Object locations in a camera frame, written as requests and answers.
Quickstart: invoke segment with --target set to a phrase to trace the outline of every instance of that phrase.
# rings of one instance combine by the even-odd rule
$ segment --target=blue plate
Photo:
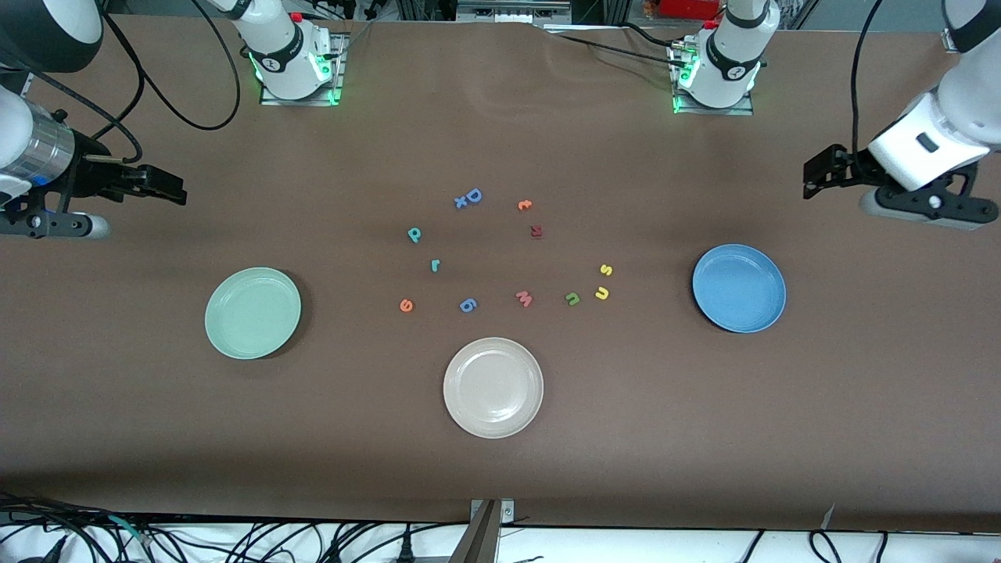
[[[786,282],[779,266],[744,244],[724,244],[703,254],[692,275],[692,291],[706,317],[734,333],[764,331],[786,308]]]

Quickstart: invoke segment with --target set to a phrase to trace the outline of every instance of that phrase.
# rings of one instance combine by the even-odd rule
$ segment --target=red object
[[[720,0],[661,0],[662,16],[690,20],[711,20],[720,11]]]

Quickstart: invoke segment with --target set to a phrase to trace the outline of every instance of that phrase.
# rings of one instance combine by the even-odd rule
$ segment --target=white plate
[[[543,370],[517,342],[496,337],[471,342],[444,371],[444,404],[473,436],[514,436],[543,406]]]

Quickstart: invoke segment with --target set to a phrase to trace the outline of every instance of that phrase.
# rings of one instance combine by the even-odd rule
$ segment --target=light green plate
[[[205,334],[237,360],[263,358],[288,342],[302,314],[295,284],[277,269],[251,267],[230,275],[205,308]]]

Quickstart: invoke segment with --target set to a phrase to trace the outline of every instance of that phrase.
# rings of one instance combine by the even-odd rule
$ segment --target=plate
[[[786,308],[786,282],[761,250],[724,244],[703,254],[692,275],[695,301],[710,321],[733,333],[771,327]]]
[[[543,370],[515,341],[491,337],[465,345],[444,371],[444,404],[462,430],[508,438],[543,406]]]
[[[230,275],[205,308],[205,334],[236,360],[263,358],[288,342],[302,314],[295,284],[277,269],[251,267]]]

